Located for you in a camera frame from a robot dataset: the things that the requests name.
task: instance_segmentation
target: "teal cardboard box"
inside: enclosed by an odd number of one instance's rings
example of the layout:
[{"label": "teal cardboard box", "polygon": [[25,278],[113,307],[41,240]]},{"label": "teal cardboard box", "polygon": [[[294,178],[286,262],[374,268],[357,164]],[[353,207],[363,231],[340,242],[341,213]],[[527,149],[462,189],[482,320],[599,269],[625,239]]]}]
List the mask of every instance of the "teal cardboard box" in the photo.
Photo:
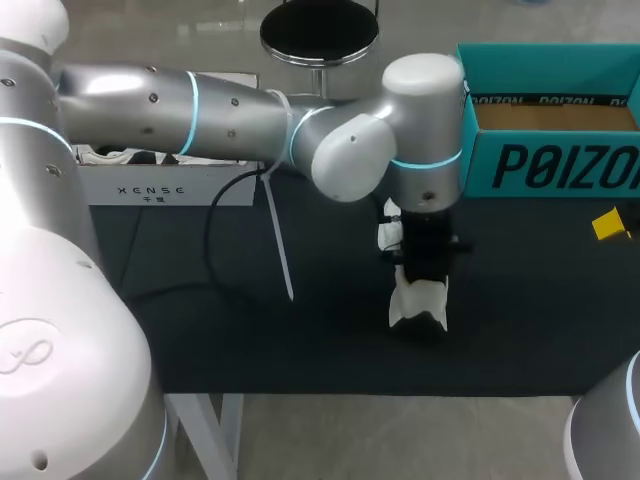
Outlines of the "teal cardboard box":
[{"label": "teal cardboard box", "polygon": [[468,197],[640,195],[640,45],[460,44]]}]

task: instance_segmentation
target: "yellow object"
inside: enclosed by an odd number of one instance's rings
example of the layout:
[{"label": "yellow object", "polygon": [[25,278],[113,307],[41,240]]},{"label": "yellow object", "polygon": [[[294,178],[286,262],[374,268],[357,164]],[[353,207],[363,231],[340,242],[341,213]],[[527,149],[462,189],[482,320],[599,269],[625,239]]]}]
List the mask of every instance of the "yellow object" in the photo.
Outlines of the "yellow object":
[{"label": "yellow object", "polygon": [[[605,238],[623,233],[626,231],[620,214],[617,208],[613,208],[610,212],[605,213],[599,218],[596,218],[593,222],[593,229],[596,232],[598,240],[604,240]],[[631,238],[631,232],[627,232],[629,238]]]}]

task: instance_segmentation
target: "white cable tie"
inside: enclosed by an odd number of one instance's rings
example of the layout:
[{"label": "white cable tie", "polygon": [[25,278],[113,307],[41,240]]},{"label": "white cable tie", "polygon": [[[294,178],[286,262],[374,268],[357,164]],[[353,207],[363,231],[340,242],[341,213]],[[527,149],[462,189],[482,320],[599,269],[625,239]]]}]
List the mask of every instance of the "white cable tie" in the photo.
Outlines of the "white cable tie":
[{"label": "white cable tie", "polygon": [[273,222],[273,230],[276,234],[276,243],[278,245],[278,255],[280,256],[280,265],[282,266],[282,274],[284,276],[284,283],[287,286],[287,294],[289,295],[289,300],[293,302],[293,284],[291,282],[291,275],[289,273],[289,263],[287,262],[287,254],[284,248],[284,241],[282,239],[282,230],[280,229],[280,221],[278,220],[278,211],[276,210],[276,204],[273,199],[273,192],[271,191],[271,174],[276,171],[276,169],[283,162],[286,155],[289,153],[289,142],[291,141],[291,126],[293,124],[293,112],[291,110],[291,104],[289,100],[279,90],[267,90],[269,93],[275,95],[280,99],[282,105],[284,106],[287,112],[287,131],[284,139],[284,143],[282,146],[282,152],[280,153],[280,157],[274,162],[274,164],[260,176],[260,179],[264,183],[264,190],[267,193],[267,202],[269,203],[269,212],[271,213],[271,221]]}]

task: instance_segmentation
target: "logo on robot arm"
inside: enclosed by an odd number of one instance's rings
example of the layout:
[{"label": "logo on robot arm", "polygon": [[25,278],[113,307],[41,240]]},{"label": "logo on robot arm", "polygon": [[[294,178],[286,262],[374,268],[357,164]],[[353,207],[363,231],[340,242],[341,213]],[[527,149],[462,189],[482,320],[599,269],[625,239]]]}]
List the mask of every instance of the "logo on robot arm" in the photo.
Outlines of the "logo on robot arm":
[{"label": "logo on robot arm", "polygon": [[40,318],[18,318],[0,325],[0,376],[36,367],[54,352],[58,329]]}]

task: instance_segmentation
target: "gray floor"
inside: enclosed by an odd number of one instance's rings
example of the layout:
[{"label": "gray floor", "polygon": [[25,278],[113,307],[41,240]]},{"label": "gray floor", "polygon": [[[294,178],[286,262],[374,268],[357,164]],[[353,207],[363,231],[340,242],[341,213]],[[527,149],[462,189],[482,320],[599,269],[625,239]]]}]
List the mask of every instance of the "gray floor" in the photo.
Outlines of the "gray floor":
[{"label": "gray floor", "polygon": [[[280,0],[66,0],[67,61],[135,61],[257,72],[261,85],[308,91],[307,72],[261,49],[261,19]],[[372,6],[373,0],[362,0]],[[330,93],[376,87],[391,60],[453,52],[465,41],[635,42],[636,0],[381,0],[375,55],[332,73]],[[569,398],[248,396],[241,480],[567,478],[561,435]],[[204,478],[192,452],[184,478]]]}]

